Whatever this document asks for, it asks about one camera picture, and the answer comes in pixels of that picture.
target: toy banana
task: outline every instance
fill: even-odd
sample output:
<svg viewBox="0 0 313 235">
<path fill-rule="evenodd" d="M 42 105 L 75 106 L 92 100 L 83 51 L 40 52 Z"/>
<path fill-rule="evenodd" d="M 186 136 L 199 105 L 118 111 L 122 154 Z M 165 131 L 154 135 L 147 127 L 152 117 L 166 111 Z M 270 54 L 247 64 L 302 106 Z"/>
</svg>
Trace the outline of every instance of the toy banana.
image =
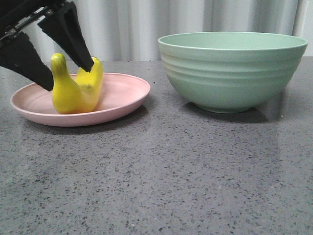
<svg viewBox="0 0 313 235">
<path fill-rule="evenodd" d="M 76 79 L 68 73 L 65 57 L 56 53 L 51 57 L 51 71 L 54 86 L 52 102 L 60 114 L 77 114 L 92 112 L 101 94 L 103 68 L 101 62 L 93 57 L 90 72 L 79 68 Z"/>
</svg>

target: speckled countertop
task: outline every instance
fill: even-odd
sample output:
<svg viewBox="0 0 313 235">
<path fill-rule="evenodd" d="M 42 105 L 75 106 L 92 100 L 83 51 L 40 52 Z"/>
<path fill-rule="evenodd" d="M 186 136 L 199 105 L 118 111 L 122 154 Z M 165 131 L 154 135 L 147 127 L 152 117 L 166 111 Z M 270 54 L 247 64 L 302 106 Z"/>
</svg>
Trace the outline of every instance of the speckled countertop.
<svg viewBox="0 0 313 235">
<path fill-rule="evenodd" d="M 181 98 L 160 61 L 104 69 L 147 80 L 144 104 L 60 128 L 19 116 L 9 99 L 29 81 L 0 68 L 1 235 L 313 234 L 313 57 L 231 115 Z"/>
</svg>

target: white curtain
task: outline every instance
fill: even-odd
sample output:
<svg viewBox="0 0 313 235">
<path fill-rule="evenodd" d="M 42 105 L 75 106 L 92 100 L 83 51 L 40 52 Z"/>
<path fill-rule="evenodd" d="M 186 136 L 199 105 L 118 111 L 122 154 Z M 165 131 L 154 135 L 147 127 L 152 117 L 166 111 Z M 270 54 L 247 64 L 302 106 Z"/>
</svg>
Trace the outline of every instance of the white curtain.
<svg viewBox="0 0 313 235">
<path fill-rule="evenodd" d="M 160 59 L 157 39 L 200 31 L 312 37 L 309 0 L 73 0 L 91 55 L 103 61 Z M 26 29 L 43 61 L 63 52 L 34 23 Z"/>
</svg>

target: green bowl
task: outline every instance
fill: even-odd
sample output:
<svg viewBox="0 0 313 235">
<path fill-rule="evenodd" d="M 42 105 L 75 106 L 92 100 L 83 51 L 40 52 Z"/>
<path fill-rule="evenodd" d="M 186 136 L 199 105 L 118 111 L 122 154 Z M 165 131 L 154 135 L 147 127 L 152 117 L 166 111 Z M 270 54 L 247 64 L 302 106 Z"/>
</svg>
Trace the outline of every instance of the green bowl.
<svg viewBox="0 0 313 235">
<path fill-rule="evenodd" d="M 308 42 L 270 33 L 201 32 L 158 40 L 169 81 L 202 109 L 237 113 L 278 94 Z"/>
</svg>

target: pink plate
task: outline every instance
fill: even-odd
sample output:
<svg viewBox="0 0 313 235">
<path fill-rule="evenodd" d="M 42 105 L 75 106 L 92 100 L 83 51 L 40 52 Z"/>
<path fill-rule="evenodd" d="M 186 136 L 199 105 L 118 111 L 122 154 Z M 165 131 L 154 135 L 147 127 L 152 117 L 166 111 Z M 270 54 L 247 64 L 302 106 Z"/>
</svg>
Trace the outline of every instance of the pink plate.
<svg viewBox="0 0 313 235">
<path fill-rule="evenodd" d="M 11 97 L 11 105 L 26 119 L 43 125 L 88 126 L 112 121 L 133 112 L 140 107 L 149 91 L 149 83 L 141 78 L 103 73 L 102 93 L 93 112 L 58 114 L 52 104 L 52 93 L 36 83 L 16 91 Z"/>
</svg>

